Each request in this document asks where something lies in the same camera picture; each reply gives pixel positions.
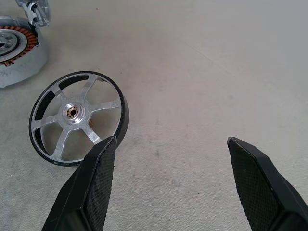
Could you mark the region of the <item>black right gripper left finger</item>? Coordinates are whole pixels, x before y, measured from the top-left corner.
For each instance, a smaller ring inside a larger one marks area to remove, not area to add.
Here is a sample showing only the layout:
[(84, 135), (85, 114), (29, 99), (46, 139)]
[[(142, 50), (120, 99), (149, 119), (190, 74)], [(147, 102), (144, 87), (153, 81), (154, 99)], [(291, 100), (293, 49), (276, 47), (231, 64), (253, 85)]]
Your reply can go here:
[(60, 192), (44, 231), (101, 231), (115, 167), (116, 137), (94, 145)]

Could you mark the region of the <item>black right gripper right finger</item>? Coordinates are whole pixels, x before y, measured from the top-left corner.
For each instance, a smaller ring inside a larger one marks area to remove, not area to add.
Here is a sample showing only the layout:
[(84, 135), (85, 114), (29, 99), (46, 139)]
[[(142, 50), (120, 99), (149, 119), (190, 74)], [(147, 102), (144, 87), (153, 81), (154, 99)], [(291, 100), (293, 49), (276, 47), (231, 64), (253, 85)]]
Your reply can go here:
[(236, 189), (253, 231), (306, 231), (308, 206), (298, 191), (257, 147), (227, 141)]

